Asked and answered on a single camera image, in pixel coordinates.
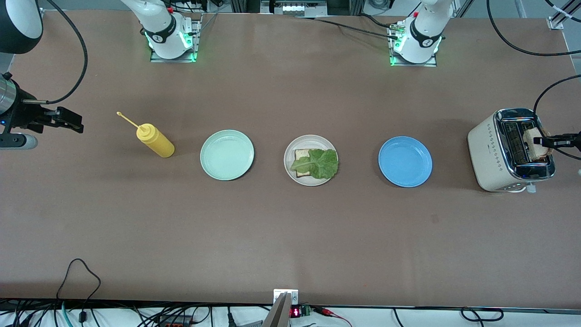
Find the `lettuce leaf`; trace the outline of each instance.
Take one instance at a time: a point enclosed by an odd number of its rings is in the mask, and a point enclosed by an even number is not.
[[[339,168],[339,160],[335,150],[309,150],[309,157],[301,157],[295,160],[290,169],[299,173],[310,172],[317,179],[333,177]]]

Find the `metal cylinder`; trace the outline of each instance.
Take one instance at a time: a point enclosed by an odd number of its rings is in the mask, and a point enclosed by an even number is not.
[[[5,113],[16,99],[16,86],[12,81],[0,78],[0,115]]]

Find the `gray floor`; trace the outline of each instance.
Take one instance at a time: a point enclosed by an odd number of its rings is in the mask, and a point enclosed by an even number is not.
[[[543,0],[516,0],[522,2],[526,17],[529,18],[545,18],[552,15],[555,10],[549,7]],[[557,6],[563,5],[566,0],[553,0]],[[375,9],[368,3],[365,5],[364,12],[370,15],[385,15],[385,16],[405,16],[411,12],[419,3],[417,0],[397,0],[393,8],[388,11]],[[515,0],[491,0],[492,14],[494,17],[519,17]],[[46,0],[39,0],[39,4],[43,8],[51,9]],[[125,4],[119,0],[58,0],[57,4],[63,9],[117,9],[127,10]],[[470,7],[465,17],[486,18],[486,1],[476,0]],[[570,50],[581,49],[581,23],[568,20],[565,24],[564,35]],[[12,60],[11,55],[0,53],[0,71],[5,72],[9,69],[9,63]],[[581,55],[574,55],[572,57],[573,64],[578,73],[581,73]]]

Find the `teal cable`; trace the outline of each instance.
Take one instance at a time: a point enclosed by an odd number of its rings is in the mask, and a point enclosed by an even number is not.
[[[71,320],[69,320],[69,315],[67,314],[67,311],[64,308],[64,301],[63,301],[63,305],[60,306],[60,310],[63,311],[64,321],[67,322],[67,325],[69,327],[73,327],[73,324],[71,324]]]

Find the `bread slice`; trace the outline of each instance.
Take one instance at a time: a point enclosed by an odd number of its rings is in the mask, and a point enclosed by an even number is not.
[[[309,150],[310,149],[295,150],[295,160],[299,160],[300,158],[303,158],[303,157],[309,157]],[[306,173],[296,172],[296,177],[305,177],[305,176],[311,176],[311,172],[306,172]]]

